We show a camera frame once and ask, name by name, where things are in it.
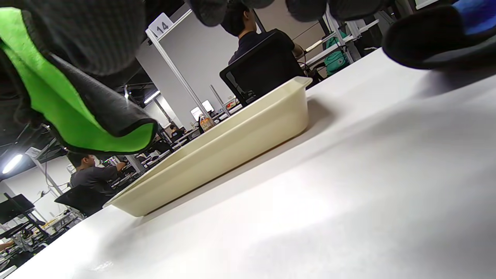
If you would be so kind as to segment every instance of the black hair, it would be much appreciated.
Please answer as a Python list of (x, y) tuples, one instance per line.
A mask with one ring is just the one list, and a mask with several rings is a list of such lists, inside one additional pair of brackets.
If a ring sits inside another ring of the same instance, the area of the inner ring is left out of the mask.
[(249, 8), (240, 0), (229, 0), (226, 15), (221, 23), (224, 30), (238, 37), (245, 29), (245, 22), (243, 21), (245, 11), (249, 11)]
[(84, 158), (89, 158), (89, 154), (79, 154), (79, 153), (73, 153), (69, 152), (67, 153), (67, 158), (69, 158), (69, 161), (74, 167), (79, 167), (81, 166), (81, 160)]

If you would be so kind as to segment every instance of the office chair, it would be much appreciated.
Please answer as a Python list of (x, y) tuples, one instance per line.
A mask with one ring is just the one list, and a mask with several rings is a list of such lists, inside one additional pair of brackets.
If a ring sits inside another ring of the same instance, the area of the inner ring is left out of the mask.
[(296, 76), (305, 76), (283, 34), (275, 32), (220, 72), (220, 78), (246, 107)]
[(100, 211), (111, 198), (111, 196), (98, 193), (87, 186), (78, 185), (56, 198), (55, 202), (75, 208), (89, 217)]

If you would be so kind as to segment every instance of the number sign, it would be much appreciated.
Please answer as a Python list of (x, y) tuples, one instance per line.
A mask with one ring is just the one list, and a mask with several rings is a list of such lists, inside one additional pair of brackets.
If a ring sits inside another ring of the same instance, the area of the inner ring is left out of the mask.
[(158, 39), (162, 38), (164, 36), (165, 32), (171, 28), (173, 25), (171, 19), (166, 16), (164, 13), (161, 13), (157, 19), (155, 19), (152, 24), (148, 26), (148, 29), (150, 29), (155, 37)]

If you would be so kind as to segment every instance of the man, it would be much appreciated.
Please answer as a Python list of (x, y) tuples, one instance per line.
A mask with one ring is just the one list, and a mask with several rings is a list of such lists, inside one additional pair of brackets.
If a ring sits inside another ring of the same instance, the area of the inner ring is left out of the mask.
[(183, 130), (179, 130), (175, 125), (171, 125), (171, 130), (171, 138), (173, 139), (179, 139), (185, 135), (185, 132)]
[(301, 46), (295, 44), (286, 33), (278, 29), (257, 34), (255, 14), (240, 0), (229, 1), (226, 15), (221, 25), (229, 34), (236, 36), (239, 39), (238, 50), (234, 52), (234, 55), (229, 60), (229, 64), (275, 32), (280, 32), (284, 35), (284, 48), (292, 51), (296, 59), (299, 59), (304, 55)]
[(95, 159), (91, 155), (70, 152), (67, 157), (76, 168), (76, 172), (70, 177), (70, 183), (73, 187), (83, 185), (102, 194), (115, 194), (108, 182), (117, 179), (118, 173), (125, 167), (126, 163), (99, 168), (95, 167)]

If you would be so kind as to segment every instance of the beige plastic tray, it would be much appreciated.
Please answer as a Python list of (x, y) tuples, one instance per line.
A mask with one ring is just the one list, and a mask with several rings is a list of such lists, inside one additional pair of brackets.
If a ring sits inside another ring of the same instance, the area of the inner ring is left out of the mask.
[(307, 77), (295, 77), (170, 155), (108, 201), (143, 216), (300, 134)]

